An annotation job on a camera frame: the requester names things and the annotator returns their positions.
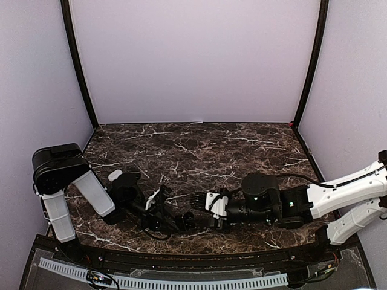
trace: black cable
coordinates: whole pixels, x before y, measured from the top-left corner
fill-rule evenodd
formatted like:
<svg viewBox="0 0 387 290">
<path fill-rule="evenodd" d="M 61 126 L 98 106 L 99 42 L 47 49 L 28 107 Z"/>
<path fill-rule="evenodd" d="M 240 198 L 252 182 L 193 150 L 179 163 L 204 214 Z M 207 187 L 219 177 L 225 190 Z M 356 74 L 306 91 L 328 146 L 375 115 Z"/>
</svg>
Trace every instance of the black cable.
<svg viewBox="0 0 387 290">
<path fill-rule="evenodd" d="M 155 240 L 168 240 L 170 237 L 171 237 L 171 233 L 168 233 L 168 235 L 166 237 L 156 237 L 154 235 L 152 235 L 150 232 L 146 231 L 145 228 L 141 227 L 137 221 L 127 212 L 126 213 L 126 216 L 133 222 L 133 224 L 140 229 L 140 231 L 144 232 L 147 236 L 151 237 L 152 239 L 155 239 Z"/>
<path fill-rule="evenodd" d="M 365 177 L 368 177 L 372 174 L 375 174 L 376 171 L 381 171 L 382 169 L 386 168 L 387 167 L 387 164 L 386 165 L 383 165 L 381 167 L 379 167 L 378 169 L 376 169 L 375 171 L 372 171 L 372 172 L 368 172 L 362 176 L 359 176 L 357 178 L 354 178 L 354 179 L 351 179 L 351 180 L 348 180 L 348 181 L 345 181 L 345 182 L 342 182 L 342 183 L 338 183 L 338 184 L 335 184 L 335 185 L 331 185 L 331 184 L 324 184 L 324 183 L 321 183 L 321 182 L 317 182 L 305 175 L 301 175 L 301 174 L 296 174 L 296 173 L 282 173 L 282 174 L 279 174 L 279 175 L 276 175 L 276 177 L 297 177 L 297 178 L 302 178 L 302 179 L 305 179 L 313 184 L 316 184 L 320 187 L 324 187 L 326 189 L 334 189 L 334 188 L 337 188 L 337 187 L 342 187 L 342 186 L 345 186 L 345 185 L 348 185 L 352 182 L 355 182 L 355 181 L 358 181 L 360 179 L 363 179 Z"/>
<path fill-rule="evenodd" d="M 297 174 L 297 173 L 281 173 L 281 174 L 276 175 L 276 177 L 277 178 L 281 178 L 281 177 L 297 177 L 297 178 L 302 178 L 304 180 L 307 180 L 310 183 L 316 184 L 316 185 L 318 185 L 320 187 L 325 187 L 326 189 L 333 188 L 333 185 L 324 184 L 324 183 L 315 181 L 315 180 L 311 179 L 310 177 L 307 177 L 307 176 L 302 175 L 302 174 Z"/>
<path fill-rule="evenodd" d="M 327 269 L 319 270 L 319 271 L 315 272 L 312 276 L 310 276 L 304 280 L 301 280 L 301 281 L 289 281 L 289 284 L 317 283 L 317 282 L 324 281 L 327 278 L 331 277 L 333 275 L 333 273 L 336 272 L 336 270 L 338 269 L 338 267 L 340 265 L 340 260 L 337 258 L 335 253 L 333 253 L 333 256 L 335 258 L 334 263 L 326 266 Z M 319 276 L 324 276 L 324 275 L 326 275 L 324 278 L 316 279 Z"/>
<path fill-rule="evenodd" d="M 94 269 L 94 268 L 92 268 L 92 267 L 90 267 L 90 266 L 85 266 L 85 265 L 83 265 L 83 264 L 77 263 L 77 262 L 73 261 L 72 259 L 70 259 L 70 258 L 65 254 L 65 252 L 63 252 L 63 250 L 60 248 L 60 246 L 58 247 L 58 249 L 59 249 L 59 250 L 61 251 L 61 253 L 66 257 L 66 259 L 68 259 L 71 263 L 73 263 L 73 264 L 75 264 L 75 265 L 78 265 L 78 266 L 81 266 L 82 268 L 86 268 L 88 271 L 94 271 L 94 272 L 97 272 L 97 273 L 100 273 L 100 274 L 102 274 L 102 275 L 107 276 L 108 278 L 110 278 L 110 279 L 114 282 L 114 284 L 115 284 L 116 287 L 117 287 L 117 290 L 120 290 L 120 285 L 119 285 L 119 283 L 117 282 L 117 280 L 116 280 L 115 278 L 113 278 L 112 275 L 109 275 L 109 274 L 107 274 L 107 273 L 105 273 L 105 272 L 102 272 L 101 270 Z"/>
</svg>

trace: marble surface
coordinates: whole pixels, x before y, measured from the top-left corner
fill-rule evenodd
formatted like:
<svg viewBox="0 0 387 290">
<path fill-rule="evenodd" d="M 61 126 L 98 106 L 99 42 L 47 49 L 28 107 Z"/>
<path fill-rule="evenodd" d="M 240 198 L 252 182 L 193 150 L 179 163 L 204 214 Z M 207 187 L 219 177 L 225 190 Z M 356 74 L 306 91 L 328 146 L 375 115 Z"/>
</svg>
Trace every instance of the marble surface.
<svg viewBox="0 0 387 290">
<path fill-rule="evenodd" d="M 138 168 L 145 196 L 161 184 L 173 192 L 166 201 L 177 213 L 190 209 L 195 192 L 236 189 L 249 172 L 301 173 L 316 179 L 292 130 L 286 124 L 115 124 L 100 126 L 85 158 L 104 184 L 116 170 Z M 305 184 L 281 179 L 280 188 Z M 131 221 L 105 224 L 74 186 L 66 192 L 71 218 L 85 245 L 165 254 L 222 254 L 287 248 L 314 242 L 314 231 L 334 219 L 329 214 L 296 230 L 275 225 L 244 224 L 229 234 L 207 228 L 153 240 Z M 197 217 L 208 216 L 192 210 Z"/>
</svg>

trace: light purple wall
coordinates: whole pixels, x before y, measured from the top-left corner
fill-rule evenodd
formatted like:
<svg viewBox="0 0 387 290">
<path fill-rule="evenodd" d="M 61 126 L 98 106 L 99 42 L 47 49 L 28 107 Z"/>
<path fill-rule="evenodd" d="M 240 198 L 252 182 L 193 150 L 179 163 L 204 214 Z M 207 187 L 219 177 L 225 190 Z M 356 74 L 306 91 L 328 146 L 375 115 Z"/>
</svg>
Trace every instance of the light purple wall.
<svg viewBox="0 0 387 290">
<path fill-rule="evenodd" d="M 84 146 L 92 127 L 60 1 L 1 1 L 0 15 L 0 288 L 18 289 L 34 237 L 47 229 L 31 187 L 32 154 Z"/>
<path fill-rule="evenodd" d="M 326 179 L 387 149 L 387 2 L 331 1 L 300 132 Z M 359 233 L 378 288 L 387 288 L 387 224 Z"/>
<path fill-rule="evenodd" d="M 100 122 L 292 121 L 319 2 L 72 1 Z"/>
</svg>

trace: wire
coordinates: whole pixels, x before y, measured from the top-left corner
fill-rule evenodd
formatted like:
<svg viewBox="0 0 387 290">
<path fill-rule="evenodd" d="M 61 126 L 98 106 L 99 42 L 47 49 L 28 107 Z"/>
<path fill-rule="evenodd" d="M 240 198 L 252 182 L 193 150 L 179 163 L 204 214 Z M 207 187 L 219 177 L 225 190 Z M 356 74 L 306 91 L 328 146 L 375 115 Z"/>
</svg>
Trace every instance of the wire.
<svg viewBox="0 0 387 290">
<path fill-rule="evenodd" d="M 301 284 L 301 283 L 317 283 L 317 282 L 321 282 L 321 281 L 324 281 L 326 279 L 328 279 L 329 277 L 331 277 L 333 275 L 333 273 L 336 272 L 337 268 L 339 267 L 339 264 L 340 264 L 340 260 L 339 258 L 337 258 L 336 254 L 335 253 L 332 253 L 333 256 L 334 256 L 334 263 L 333 265 L 332 264 L 329 264 L 328 266 L 326 266 L 325 268 L 327 269 L 322 269 L 320 271 L 317 271 L 315 272 L 312 276 L 304 279 L 304 280 L 300 280 L 300 281 L 289 281 L 289 284 Z"/>
<path fill-rule="evenodd" d="M 168 233 L 166 237 L 156 237 L 154 236 L 153 234 L 151 234 L 150 232 L 146 231 L 145 228 L 141 227 L 137 221 L 127 212 L 126 213 L 126 216 L 128 217 L 128 219 L 130 219 L 133 224 L 140 229 L 140 231 L 144 232 L 147 236 L 151 237 L 152 239 L 155 239 L 155 240 L 168 240 L 172 235 L 171 233 Z"/>
<path fill-rule="evenodd" d="M 164 215 L 164 208 L 163 208 L 163 204 L 161 202 L 161 198 L 158 199 L 158 204 L 160 206 L 160 213 L 161 213 L 161 218 L 163 220 L 164 223 L 167 223 L 167 220 L 166 220 L 166 217 Z M 142 226 L 140 226 L 137 221 L 130 215 L 128 214 L 126 211 L 126 216 L 133 222 L 133 224 L 135 224 L 135 226 L 137 228 L 139 228 L 142 232 L 144 232 L 148 237 L 151 237 L 152 239 L 155 239 L 155 240 L 160 240 L 160 241 L 166 241 L 168 240 L 171 236 L 172 236 L 172 233 L 170 231 L 168 231 L 167 233 L 167 236 L 165 237 L 157 237 L 157 236 L 154 236 L 153 234 L 151 234 L 150 232 L 148 232 L 145 228 L 143 228 Z"/>
<path fill-rule="evenodd" d="M 73 263 L 73 264 L 75 264 L 75 265 L 78 265 L 78 266 L 81 266 L 81 267 L 86 267 L 86 269 L 88 270 L 88 271 L 94 271 L 94 272 L 97 272 L 97 273 L 100 273 L 100 274 L 102 274 L 102 275 L 105 275 L 105 276 L 107 276 L 108 278 L 110 278 L 113 282 L 114 282 L 114 284 L 116 285 L 116 287 L 117 287 L 117 290 L 120 290 L 120 285 L 119 285 L 119 283 L 117 282 L 117 280 L 115 279 L 115 278 L 113 278 L 113 276 L 112 275 L 109 275 L 109 274 L 107 274 L 107 273 L 105 273 L 105 272 L 102 272 L 101 270 L 97 270 L 97 269 L 94 269 L 94 268 L 92 268 L 91 267 L 91 260 L 90 260 L 90 258 L 89 258 L 89 256 L 88 255 L 86 255 L 85 257 L 88 259 L 88 261 L 89 261 L 89 266 L 85 266 L 85 265 L 83 265 L 83 264 L 80 264 L 80 263 L 77 263 L 77 262 L 75 262 L 73 259 L 71 259 L 71 258 L 69 258 L 66 254 L 65 254 L 65 252 L 60 248 L 60 246 L 58 247 L 58 249 L 61 251 L 61 253 L 66 257 L 66 259 L 68 259 L 71 263 Z"/>
<path fill-rule="evenodd" d="M 342 186 L 345 186 L 345 185 L 348 185 L 352 182 L 355 182 L 355 181 L 358 181 L 360 179 L 363 179 L 365 177 L 368 177 L 368 176 L 371 176 L 372 174 L 375 174 L 376 172 L 378 171 L 381 171 L 382 169 L 386 168 L 387 167 L 387 164 L 386 165 L 383 165 L 381 167 L 379 167 L 378 169 L 376 169 L 375 171 L 372 171 L 372 172 L 368 172 L 362 176 L 359 176 L 357 178 L 354 178 L 354 179 L 351 179 L 351 180 L 348 180 L 348 181 L 345 181 L 345 182 L 342 182 L 342 183 L 338 183 L 338 184 L 335 184 L 335 185 L 332 185 L 332 184 L 324 184 L 324 183 L 321 183 L 321 182 L 317 182 L 305 175 L 301 175 L 301 174 L 296 174 L 296 173 L 282 173 L 282 174 L 279 174 L 279 175 L 276 175 L 276 177 L 297 177 L 297 178 L 302 178 L 302 179 L 305 179 L 313 184 L 316 184 L 318 185 L 319 187 L 324 187 L 326 189 L 335 189 L 337 187 L 342 187 Z"/>
<path fill-rule="evenodd" d="M 305 175 L 302 175 L 302 174 L 297 174 L 297 173 L 282 173 L 282 174 L 278 174 L 276 175 L 277 178 L 280 178 L 280 177 L 297 177 L 297 178 L 302 178 L 304 180 L 307 180 L 313 184 L 316 184 L 320 187 L 325 187 L 326 189 L 331 189 L 333 187 L 333 185 L 328 185 L 328 184 L 324 184 L 324 183 L 321 183 L 321 182 L 318 182 L 318 181 L 315 181 L 313 179 L 311 179 L 310 177 L 307 177 Z"/>
</svg>

